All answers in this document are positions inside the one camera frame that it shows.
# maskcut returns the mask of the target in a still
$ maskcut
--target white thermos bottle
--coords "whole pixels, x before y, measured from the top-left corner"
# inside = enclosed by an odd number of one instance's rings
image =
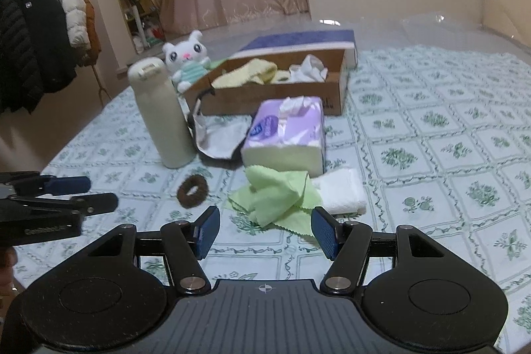
[[[142,59],[129,68],[127,76],[163,164],[168,168],[188,164],[196,151],[164,62]]]

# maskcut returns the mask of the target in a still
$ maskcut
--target stuffed animal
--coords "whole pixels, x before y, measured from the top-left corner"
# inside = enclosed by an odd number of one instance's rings
[[[166,55],[166,68],[172,78],[173,85],[180,93],[186,92],[210,69],[210,58],[206,47],[201,44],[203,34],[193,31],[188,41],[173,45],[166,43],[163,52]]]

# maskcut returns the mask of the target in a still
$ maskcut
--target black puffer jacket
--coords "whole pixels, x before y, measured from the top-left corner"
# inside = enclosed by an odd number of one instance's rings
[[[75,52],[66,30],[66,16],[57,0],[19,0],[45,92],[65,88],[76,76]]]
[[[44,91],[30,32],[17,0],[0,0],[0,98],[3,108],[30,113]]]

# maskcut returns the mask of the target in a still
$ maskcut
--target brown jacket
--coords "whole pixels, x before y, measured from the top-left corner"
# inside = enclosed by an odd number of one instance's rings
[[[98,55],[102,51],[98,34],[96,33],[95,17],[96,13],[94,7],[89,0],[84,0],[87,5],[87,33],[89,34],[90,48],[87,50],[86,55],[82,58],[82,66],[95,65],[98,60]]]

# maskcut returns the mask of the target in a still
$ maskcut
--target purple tissue package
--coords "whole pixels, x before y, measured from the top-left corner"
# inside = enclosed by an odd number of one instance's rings
[[[325,130],[318,97],[262,102],[242,147],[243,164],[323,174]]]

